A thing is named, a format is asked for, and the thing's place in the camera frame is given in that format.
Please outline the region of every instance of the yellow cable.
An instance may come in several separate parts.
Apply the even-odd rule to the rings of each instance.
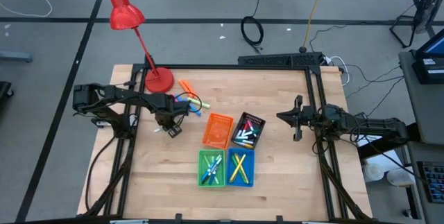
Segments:
[[[305,33],[305,39],[304,39],[304,45],[303,45],[304,48],[305,48],[305,44],[307,43],[308,34],[310,32],[311,19],[313,17],[314,11],[316,10],[316,7],[318,5],[318,1],[319,0],[315,0],[313,8],[311,9],[310,18],[308,19],[307,32]]]

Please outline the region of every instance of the green plastic bin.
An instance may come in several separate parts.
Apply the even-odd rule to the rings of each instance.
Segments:
[[[221,163],[219,164],[218,169],[216,170],[216,178],[219,183],[216,183],[216,180],[210,185],[210,179],[205,181],[205,184],[202,184],[200,180],[205,172],[208,170],[208,164],[205,161],[204,156],[207,157],[210,165],[212,164],[212,157],[216,159],[218,155],[222,155]],[[225,151],[224,150],[200,150],[199,151],[199,160],[198,160],[198,172],[197,172],[197,185],[199,187],[224,187],[225,186]]]

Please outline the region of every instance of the lamp shade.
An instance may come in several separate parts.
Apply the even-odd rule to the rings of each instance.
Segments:
[[[132,29],[144,23],[142,12],[130,4],[129,0],[111,0],[110,25],[113,30]]]

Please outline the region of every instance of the orange marker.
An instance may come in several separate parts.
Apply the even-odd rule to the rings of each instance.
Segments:
[[[179,85],[182,87],[183,90],[185,90],[185,92],[190,92],[187,85],[184,83],[183,80],[179,80]],[[192,97],[193,95],[191,93],[187,93],[188,97]]]
[[[188,92],[191,92],[191,93],[197,95],[197,93],[193,90],[193,88],[191,88],[191,85],[189,85],[188,81],[186,81],[186,80],[182,80],[182,82],[183,82],[183,83],[185,84],[185,86],[188,88]]]

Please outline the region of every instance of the wooden table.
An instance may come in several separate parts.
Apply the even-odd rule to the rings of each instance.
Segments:
[[[116,65],[110,84],[128,81],[131,68],[132,65]],[[347,109],[337,67],[321,70],[327,102]],[[211,109],[203,109],[202,117],[195,114],[186,117],[181,125],[183,132],[174,139],[165,132],[154,133],[158,128],[154,114],[142,109],[124,218],[172,219],[181,213],[184,219],[274,221],[277,215],[282,215],[286,221],[327,220],[318,156],[311,151],[314,133],[302,127],[303,139],[292,141],[295,129],[276,117],[276,113],[293,108],[299,94],[304,105],[309,104],[303,71],[175,69],[172,72],[176,80],[187,79]],[[316,79],[312,78],[316,104],[320,105]],[[171,93],[180,92],[183,90],[176,83]],[[113,108],[123,112],[123,105]],[[199,188],[198,151],[211,148],[201,143],[210,112],[232,116],[235,127],[244,111],[266,120],[255,149],[255,186]],[[92,158],[111,137],[111,128],[98,130]],[[102,153],[94,167],[90,204],[108,184],[116,144],[115,141]],[[336,152],[343,186],[362,211],[371,216],[357,149],[337,141]],[[336,191],[331,188],[336,199]],[[119,191],[117,187],[112,212]],[[85,212],[84,197],[85,190],[78,213]],[[340,216],[338,207],[335,214]]]

